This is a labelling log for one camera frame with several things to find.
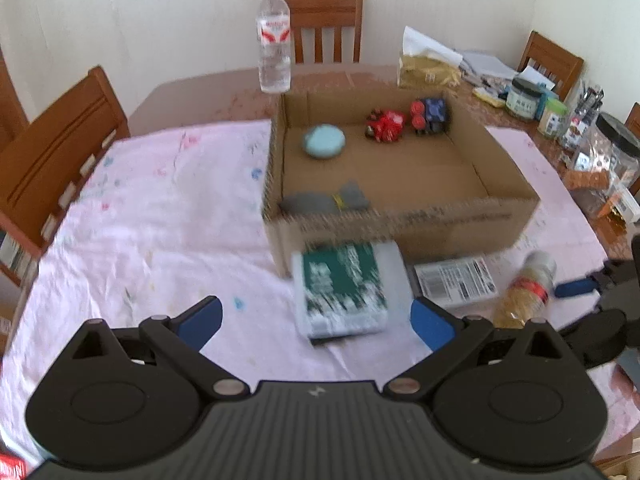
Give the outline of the large clear black-lid jar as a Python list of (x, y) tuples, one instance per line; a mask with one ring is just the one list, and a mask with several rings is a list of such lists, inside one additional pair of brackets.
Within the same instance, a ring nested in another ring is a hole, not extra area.
[(623, 122), (602, 112), (586, 129), (563, 182), (588, 218), (609, 214), (614, 200), (639, 177), (639, 139)]

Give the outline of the gold tissue pack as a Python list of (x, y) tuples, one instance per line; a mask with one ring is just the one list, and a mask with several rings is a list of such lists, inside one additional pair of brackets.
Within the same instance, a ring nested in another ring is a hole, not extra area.
[(457, 87), (463, 55), (406, 26), (401, 40), (397, 84), (400, 88)]

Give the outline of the glass jar silver lid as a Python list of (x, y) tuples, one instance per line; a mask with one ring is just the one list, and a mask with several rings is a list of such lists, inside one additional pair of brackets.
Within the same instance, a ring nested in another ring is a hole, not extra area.
[(498, 328), (522, 328), (544, 310), (553, 289), (556, 262), (548, 252), (531, 252), (494, 310)]

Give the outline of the wooden chair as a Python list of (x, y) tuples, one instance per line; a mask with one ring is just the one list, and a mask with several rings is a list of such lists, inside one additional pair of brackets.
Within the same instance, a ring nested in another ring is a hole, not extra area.
[(76, 191), (111, 145), (130, 137), (128, 119), (102, 66), (51, 104), (1, 152), (1, 229), (38, 259), (51, 244), (44, 229), (61, 221), (60, 198)]
[(354, 31), (352, 62), (361, 55), (363, 0), (284, 0), (290, 9), (294, 61), (305, 63), (303, 31), (314, 32), (314, 62), (322, 64), (323, 32), (333, 30), (333, 63), (343, 62), (343, 30)]
[(518, 63), (518, 71), (533, 66), (555, 83), (553, 92), (564, 101), (578, 81), (584, 60), (532, 30)]

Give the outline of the clear water bottle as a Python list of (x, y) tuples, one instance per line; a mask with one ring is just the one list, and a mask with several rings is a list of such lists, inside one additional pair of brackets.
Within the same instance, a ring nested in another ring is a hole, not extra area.
[(256, 29), (258, 78), (262, 92), (280, 94), (291, 88), (291, 11), (285, 0), (262, 0)]

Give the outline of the flat clear labelled box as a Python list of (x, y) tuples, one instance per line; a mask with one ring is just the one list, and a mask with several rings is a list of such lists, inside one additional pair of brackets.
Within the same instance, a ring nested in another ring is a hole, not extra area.
[(444, 309), (494, 299), (498, 289), (483, 257), (468, 257), (413, 267), (421, 294)]

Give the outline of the red toy train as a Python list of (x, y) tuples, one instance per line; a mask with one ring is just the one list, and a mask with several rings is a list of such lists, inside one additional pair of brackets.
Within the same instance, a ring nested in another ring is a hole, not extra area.
[(372, 110), (366, 120), (364, 134), (378, 143), (394, 143), (400, 140), (406, 115), (396, 110)]

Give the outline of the blue black toy train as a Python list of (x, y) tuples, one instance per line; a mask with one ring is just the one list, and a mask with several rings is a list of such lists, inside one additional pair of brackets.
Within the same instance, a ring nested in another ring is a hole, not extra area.
[(442, 98), (424, 98), (411, 103), (411, 125), (419, 136), (445, 133), (448, 126), (448, 108)]

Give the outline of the small black-lid jar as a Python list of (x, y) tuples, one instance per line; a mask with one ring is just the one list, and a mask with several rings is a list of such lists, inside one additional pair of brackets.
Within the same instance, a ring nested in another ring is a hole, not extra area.
[(516, 76), (512, 79), (506, 95), (506, 109), (521, 120), (533, 120), (541, 97), (541, 87)]

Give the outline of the clear pen holder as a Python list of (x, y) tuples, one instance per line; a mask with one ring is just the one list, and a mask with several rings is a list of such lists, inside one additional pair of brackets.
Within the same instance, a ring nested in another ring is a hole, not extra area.
[(599, 113), (604, 99), (604, 90), (600, 84), (585, 84), (579, 88), (575, 105), (566, 122), (566, 129), (559, 137), (564, 150), (574, 152), (582, 136)]

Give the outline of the cotton swab box green label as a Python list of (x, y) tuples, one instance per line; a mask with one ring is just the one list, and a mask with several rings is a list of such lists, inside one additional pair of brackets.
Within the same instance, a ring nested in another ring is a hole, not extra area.
[(413, 300), (394, 242), (293, 252), (298, 332), (313, 341), (382, 332), (408, 321)]

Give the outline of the light blue round case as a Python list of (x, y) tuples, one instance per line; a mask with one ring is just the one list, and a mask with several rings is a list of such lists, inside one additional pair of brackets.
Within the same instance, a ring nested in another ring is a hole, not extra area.
[(334, 125), (318, 125), (310, 128), (303, 136), (304, 152), (316, 159), (330, 159), (344, 150), (345, 133)]

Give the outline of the wooden chair near left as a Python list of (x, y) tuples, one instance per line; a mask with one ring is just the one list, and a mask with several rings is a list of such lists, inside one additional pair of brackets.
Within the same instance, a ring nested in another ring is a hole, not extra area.
[(61, 221), (60, 198), (76, 191), (111, 145), (130, 137), (128, 119), (102, 66), (51, 104), (1, 152), (1, 229), (38, 259), (51, 244), (44, 229)]

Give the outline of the wooden chair far left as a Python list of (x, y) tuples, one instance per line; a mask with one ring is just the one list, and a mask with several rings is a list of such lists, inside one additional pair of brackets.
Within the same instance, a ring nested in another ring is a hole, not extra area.
[(290, 9), (294, 61), (305, 63), (303, 31), (314, 32), (314, 62), (322, 64), (323, 32), (333, 30), (333, 63), (343, 62), (343, 30), (354, 31), (352, 62), (361, 55), (363, 0), (284, 0)]

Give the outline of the grey plush toy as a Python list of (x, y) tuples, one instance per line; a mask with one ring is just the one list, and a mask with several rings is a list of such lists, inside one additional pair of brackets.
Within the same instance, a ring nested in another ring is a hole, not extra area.
[(339, 214), (367, 210), (370, 200), (355, 181), (349, 181), (334, 193), (300, 192), (284, 196), (279, 207), (286, 214)]

